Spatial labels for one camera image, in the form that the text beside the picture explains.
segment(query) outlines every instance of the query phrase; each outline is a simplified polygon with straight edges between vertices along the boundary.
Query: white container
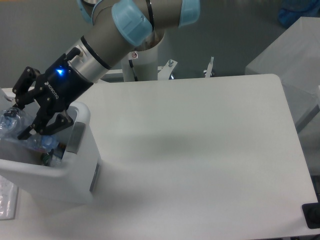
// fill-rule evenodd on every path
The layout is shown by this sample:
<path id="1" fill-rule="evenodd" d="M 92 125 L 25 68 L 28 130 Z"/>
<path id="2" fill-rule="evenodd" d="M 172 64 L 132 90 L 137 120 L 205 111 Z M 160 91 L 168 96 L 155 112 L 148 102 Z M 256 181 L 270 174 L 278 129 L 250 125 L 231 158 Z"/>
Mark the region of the white container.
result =
<path id="1" fill-rule="evenodd" d="M 90 111 L 73 102 L 68 114 L 74 125 L 57 134 L 66 150 L 56 167 L 38 165 L 38 153 L 14 143 L 0 142 L 0 175 L 23 190 L 42 197 L 73 203 L 90 203 L 101 157 L 91 132 Z"/>

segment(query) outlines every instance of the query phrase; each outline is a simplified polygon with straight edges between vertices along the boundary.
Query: clear plastic bottle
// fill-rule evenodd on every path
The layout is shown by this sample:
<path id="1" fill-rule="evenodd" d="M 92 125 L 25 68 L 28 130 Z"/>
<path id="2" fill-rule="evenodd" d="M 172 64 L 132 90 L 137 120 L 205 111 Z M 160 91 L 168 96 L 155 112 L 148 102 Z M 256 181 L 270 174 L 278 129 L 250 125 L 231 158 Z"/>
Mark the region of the clear plastic bottle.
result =
<path id="1" fill-rule="evenodd" d="M 18 135 L 32 122 L 32 117 L 19 108 L 12 107 L 2 111 L 0 113 L 0 139 L 41 153 L 48 153 L 55 149 L 59 144 L 55 135 L 42 136 L 37 133 L 27 140 L 18 139 Z"/>

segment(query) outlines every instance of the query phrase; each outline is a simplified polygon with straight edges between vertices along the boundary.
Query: gray wall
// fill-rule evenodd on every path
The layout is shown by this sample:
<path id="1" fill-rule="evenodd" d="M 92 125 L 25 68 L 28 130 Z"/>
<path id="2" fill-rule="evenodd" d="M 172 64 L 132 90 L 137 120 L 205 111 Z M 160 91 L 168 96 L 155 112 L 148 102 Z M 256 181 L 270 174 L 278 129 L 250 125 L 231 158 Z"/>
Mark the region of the gray wall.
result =
<path id="1" fill-rule="evenodd" d="M 167 32 L 159 63 L 172 58 L 179 62 L 177 77 L 194 78 L 215 56 L 217 76 L 242 75 L 283 33 L 277 22 L 280 3 L 201 0 L 199 22 Z M 45 71 L 90 27 L 76 0 L 0 1 L 0 87 L 12 87 L 26 66 Z"/>

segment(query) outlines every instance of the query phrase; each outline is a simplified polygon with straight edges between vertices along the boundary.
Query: black object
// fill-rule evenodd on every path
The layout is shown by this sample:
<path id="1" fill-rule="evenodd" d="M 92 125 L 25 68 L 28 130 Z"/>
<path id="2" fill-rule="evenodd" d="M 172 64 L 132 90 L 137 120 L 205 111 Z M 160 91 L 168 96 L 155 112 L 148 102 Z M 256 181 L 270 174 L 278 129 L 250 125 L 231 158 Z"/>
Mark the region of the black object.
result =
<path id="1" fill-rule="evenodd" d="M 138 76 L 137 76 L 136 71 L 135 71 L 135 69 L 134 69 L 134 63 L 133 63 L 132 60 L 129 60 L 129 65 L 130 65 L 130 68 L 132 69 L 134 81 L 135 81 L 135 82 L 139 82 Z"/>
<path id="2" fill-rule="evenodd" d="M 320 229 L 320 203 L 304 204 L 302 210 L 308 228 Z"/>
<path id="3" fill-rule="evenodd" d="M 310 240 L 317 240 L 320 237 L 320 234 L 315 235 L 313 238 L 311 238 Z"/>
<path id="4" fill-rule="evenodd" d="M 12 89 L 15 93 L 14 107 L 23 110 L 26 105 L 36 101 L 40 109 L 33 123 L 18 136 L 18 139 L 28 139 L 32 129 L 40 135 L 52 135 L 74 124 L 67 114 L 67 109 L 93 85 L 68 64 L 68 61 L 80 53 L 81 51 L 74 47 L 67 55 L 59 57 L 44 74 L 40 74 L 32 67 L 25 68 Z M 33 82 L 35 82 L 34 89 L 29 91 Z M 56 113 L 60 114 L 57 115 L 55 122 L 47 126 Z"/>
<path id="5" fill-rule="evenodd" d="M 154 19 L 154 11 L 152 10 L 152 4 L 150 0 L 145 0 L 146 6 L 148 7 L 149 19 L 152 25 L 152 32 L 155 30 L 155 19 Z"/>

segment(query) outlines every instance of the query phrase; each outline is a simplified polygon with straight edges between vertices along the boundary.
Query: robotic arm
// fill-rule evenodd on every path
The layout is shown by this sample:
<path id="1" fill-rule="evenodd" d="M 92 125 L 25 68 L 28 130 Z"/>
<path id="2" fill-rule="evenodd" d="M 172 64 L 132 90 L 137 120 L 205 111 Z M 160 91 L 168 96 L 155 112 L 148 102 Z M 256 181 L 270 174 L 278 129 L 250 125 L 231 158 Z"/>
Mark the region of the robotic arm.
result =
<path id="1" fill-rule="evenodd" d="M 82 11 L 93 7 L 81 3 Z M 69 105 L 155 29 L 182 27 L 196 22 L 199 16 L 200 0 L 100 0 L 91 13 L 91 31 L 45 73 L 26 67 L 13 87 L 14 107 L 22 110 L 34 101 L 40 106 L 33 123 L 18 139 L 28 139 L 32 131 L 52 135 L 72 126 Z M 35 87 L 29 90 L 33 82 Z M 55 122 L 48 125 L 56 113 Z"/>

